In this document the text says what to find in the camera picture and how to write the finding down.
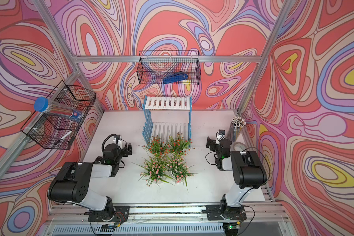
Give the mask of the red flower potted plant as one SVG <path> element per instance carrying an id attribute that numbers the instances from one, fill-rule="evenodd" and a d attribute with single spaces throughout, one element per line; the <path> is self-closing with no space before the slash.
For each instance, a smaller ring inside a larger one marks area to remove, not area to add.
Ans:
<path id="1" fill-rule="evenodd" d="M 163 157 L 171 152 L 169 143 L 163 141 L 159 136 L 152 137 L 142 148 L 154 157 Z"/>
<path id="2" fill-rule="evenodd" d="M 176 136 L 168 137 L 167 151 L 176 156 L 186 155 L 186 152 L 191 149 L 191 143 L 191 139 L 186 139 L 182 133 L 177 133 Z"/>

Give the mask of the pink flower potted plant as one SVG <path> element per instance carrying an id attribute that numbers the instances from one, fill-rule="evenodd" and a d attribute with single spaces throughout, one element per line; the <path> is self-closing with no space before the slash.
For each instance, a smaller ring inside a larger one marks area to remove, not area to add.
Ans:
<path id="1" fill-rule="evenodd" d="M 172 178 L 175 180 L 175 182 L 185 184 L 186 188 L 188 188 L 187 179 L 196 175 L 196 173 L 190 171 L 192 166 L 189 167 L 187 165 L 184 154 L 172 154 L 169 157 L 166 166 L 170 174 L 173 176 Z"/>
<path id="2" fill-rule="evenodd" d="M 173 178 L 169 175 L 169 170 L 166 165 L 166 159 L 164 157 L 150 157 L 149 159 L 144 159 L 142 165 L 136 164 L 142 171 L 140 173 L 141 180 L 145 180 L 148 187 L 153 184 L 160 185 L 161 183 L 169 183 Z"/>

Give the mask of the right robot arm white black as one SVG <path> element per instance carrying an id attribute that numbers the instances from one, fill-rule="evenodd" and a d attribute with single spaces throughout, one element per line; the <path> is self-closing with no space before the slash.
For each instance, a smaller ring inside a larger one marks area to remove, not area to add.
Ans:
<path id="1" fill-rule="evenodd" d="M 231 172 L 234 184 L 217 205 L 207 205 L 202 211 L 209 221 L 246 220 L 243 202 L 252 190 L 264 186 L 267 173 L 255 151 L 231 150 L 232 141 L 207 138 L 206 147 L 215 152 L 215 166 L 219 171 Z"/>

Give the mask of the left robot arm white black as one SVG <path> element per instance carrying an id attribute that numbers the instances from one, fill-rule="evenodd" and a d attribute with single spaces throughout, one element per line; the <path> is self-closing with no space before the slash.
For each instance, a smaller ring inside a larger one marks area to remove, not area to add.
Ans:
<path id="1" fill-rule="evenodd" d="M 114 178 L 125 167 L 123 157 L 132 155 L 132 145 L 116 139 L 102 145 L 102 156 L 94 162 L 67 162 L 59 170 L 47 192 L 50 201 L 76 204 L 88 209 L 88 222 L 114 222 L 121 225 L 128 220 L 129 206 L 114 206 L 112 198 L 90 188 L 92 179 Z"/>

